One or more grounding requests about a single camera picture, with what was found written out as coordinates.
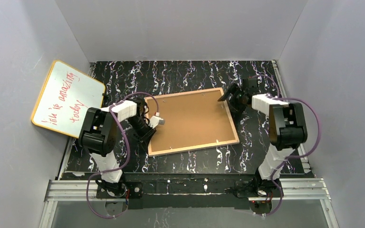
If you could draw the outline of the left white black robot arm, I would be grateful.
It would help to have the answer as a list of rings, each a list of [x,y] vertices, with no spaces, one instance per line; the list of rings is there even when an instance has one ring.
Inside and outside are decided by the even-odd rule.
[[[156,127],[164,124],[159,112],[151,118],[146,117],[149,107],[144,99],[126,99],[104,108],[88,108],[78,143],[87,151],[98,167],[99,179],[96,184],[110,196],[122,197],[127,187],[122,181],[122,169],[131,159],[131,145],[122,129],[121,123],[128,121],[140,143],[150,141]],[[117,134],[125,142],[126,160],[121,163],[115,155]]]

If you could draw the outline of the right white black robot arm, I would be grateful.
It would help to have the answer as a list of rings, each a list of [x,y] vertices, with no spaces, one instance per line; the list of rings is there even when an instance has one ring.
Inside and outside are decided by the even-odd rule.
[[[242,114],[247,107],[259,111],[269,119],[269,149],[262,164],[257,168],[253,179],[239,182],[236,195],[262,192],[271,197],[279,187],[283,165],[302,143],[307,140],[307,127],[303,106],[279,100],[271,94],[261,94],[255,78],[242,80],[241,85],[232,83],[218,99],[227,101],[231,114]]]

